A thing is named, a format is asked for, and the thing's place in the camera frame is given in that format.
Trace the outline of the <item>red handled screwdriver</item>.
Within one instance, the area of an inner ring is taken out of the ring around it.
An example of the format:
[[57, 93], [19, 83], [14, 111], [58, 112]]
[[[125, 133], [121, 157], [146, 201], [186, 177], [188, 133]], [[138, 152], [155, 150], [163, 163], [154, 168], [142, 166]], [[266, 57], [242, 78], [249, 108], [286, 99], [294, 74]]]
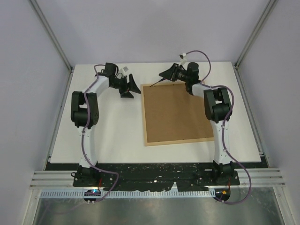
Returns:
[[155, 82], [154, 84], [150, 85], [149, 87], [152, 87], [152, 86], [154, 86], [154, 85], [156, 85], [156, 84], [162, 82], [163, 80], [164, 80], [164, 79], [160, 79], [159, 81]]

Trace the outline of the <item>wooden picture frame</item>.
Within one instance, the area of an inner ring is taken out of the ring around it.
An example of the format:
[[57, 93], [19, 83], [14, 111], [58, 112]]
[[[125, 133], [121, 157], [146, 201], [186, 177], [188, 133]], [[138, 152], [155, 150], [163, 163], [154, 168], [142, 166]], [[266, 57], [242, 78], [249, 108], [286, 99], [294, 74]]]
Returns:
[[145, 146], [213, 141], [204, 99], [186, 92], [183, 82], [141, 85]]

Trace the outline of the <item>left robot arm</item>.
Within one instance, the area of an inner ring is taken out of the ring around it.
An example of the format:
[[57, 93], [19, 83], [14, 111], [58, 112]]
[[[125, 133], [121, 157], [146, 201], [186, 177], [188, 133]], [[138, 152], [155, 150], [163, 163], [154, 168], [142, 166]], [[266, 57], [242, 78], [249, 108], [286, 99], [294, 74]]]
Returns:
[[82, 157], [77, 172], [72, 176], [94, 187], [100, 181], [104, 170], [96, 168], [95, 128], [99, 120], [98, 97], [108, 88], [118, 90], [121, 98], [134, 98], [133, 93], [141, 94], [127, 67], [119, 68], [114, 63], [104, 64], [104, 69], [97, 71], [92, 84], [82, 91], [73, 91], [71, 95], [71, 121], [77, 127], [81, 139]]

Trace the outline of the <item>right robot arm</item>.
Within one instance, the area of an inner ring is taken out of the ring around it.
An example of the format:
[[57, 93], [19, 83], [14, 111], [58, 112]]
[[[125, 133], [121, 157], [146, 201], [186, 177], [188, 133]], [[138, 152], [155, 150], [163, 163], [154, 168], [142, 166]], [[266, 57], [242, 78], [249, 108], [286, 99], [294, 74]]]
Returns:
[[224, 85], [210, 86], [199, 79], [199, 65], [190, 62], [187, 68], [174, 63], [169, 69], [159, 73], [161, 80], [185, 83], [186, 91], [204, 99], [204, 111], [210, 121], [214, 137], [214, 159], [211, 180], [225, 185], [234, 176], [233, 158], [229, 150], [229, 119], [233, 112], [233, 92]]

